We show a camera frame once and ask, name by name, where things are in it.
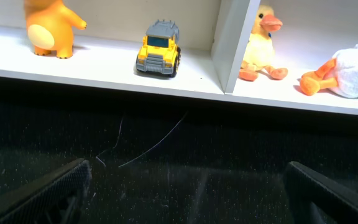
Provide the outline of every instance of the yellow toy truck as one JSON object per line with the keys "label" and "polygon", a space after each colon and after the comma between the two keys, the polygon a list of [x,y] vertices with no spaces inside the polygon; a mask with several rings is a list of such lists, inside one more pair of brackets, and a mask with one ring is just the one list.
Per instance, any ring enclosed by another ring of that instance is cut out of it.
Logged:
{"label": "yellow toy truck", "polygon": [[143,46],[136,58],[136,69],[175,77],[181,57],[178,41],[178,26],[172,21],[157,20],[143,37]]}

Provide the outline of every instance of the yellow plush duck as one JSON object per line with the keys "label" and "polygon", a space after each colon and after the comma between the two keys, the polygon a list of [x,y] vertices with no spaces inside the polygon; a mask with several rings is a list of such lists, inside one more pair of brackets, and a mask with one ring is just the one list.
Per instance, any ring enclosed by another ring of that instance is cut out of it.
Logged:
{"label": "yellow plush duck", "polygon": [[282,21],[274,17],[274,11],[270,6],[259,6],[242,60],[240,78],[254,81],[258,78],[257,71],[262,69],[266,69],[267,73],[276,80],[286,77],[288,74],[286,68],[274,69],[271,66],[275,52],[270,33],[278,31],[282,25]]}

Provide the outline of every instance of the stuffed animal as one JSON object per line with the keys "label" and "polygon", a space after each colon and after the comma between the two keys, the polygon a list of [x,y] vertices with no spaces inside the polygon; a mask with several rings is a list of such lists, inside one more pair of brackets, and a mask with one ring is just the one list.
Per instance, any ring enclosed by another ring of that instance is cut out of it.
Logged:
{"label": "stuffed animal", "polygon": [[242,60],[239,77],[248,81],[258,78],[257,71],[266,69],[274,79],[286,77],[286,68],[274,69],[271,66],[274,59],[274,48],[270,33],[278,31],[283,23],[274,17],[273,9],[269,6],[259,6],[257,17],[247,44],[246,53]]}
{"label": "stuffed animal", "polygon": [[36,55],[57,51],[57,57],[73,56],[74,33],[71,27],[85,29],[86,22],[68,9],[63,0],[25,0],[27,34]]}
{"label": "stuffed animal", "polygon": [[337,51],[317,71],[302,76],[300,87],[306,95],[329,88],[346,98],[358,97],[358,44],[352,49]]}

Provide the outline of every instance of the duck beak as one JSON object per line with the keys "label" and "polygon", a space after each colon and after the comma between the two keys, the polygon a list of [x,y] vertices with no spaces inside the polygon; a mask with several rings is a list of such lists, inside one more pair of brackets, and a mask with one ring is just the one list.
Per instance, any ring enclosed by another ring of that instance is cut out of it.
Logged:
{"label": "duck beak", "polygon": [[267,32],[275,32],[281,28],[283,22],[273,15],[266,15],[259,24]]}

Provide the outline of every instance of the white stuffed animal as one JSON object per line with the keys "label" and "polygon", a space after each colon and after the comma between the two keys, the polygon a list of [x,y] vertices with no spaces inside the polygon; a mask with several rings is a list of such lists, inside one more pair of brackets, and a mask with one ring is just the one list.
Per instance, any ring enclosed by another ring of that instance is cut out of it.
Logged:
{"label": "white stuffed animal", "polygon": [[358,44],[352,49],[337,51],[333,58],[317,71],[308,72],[300,81],[306,95],[329,88],[346,98],[358,97]]}

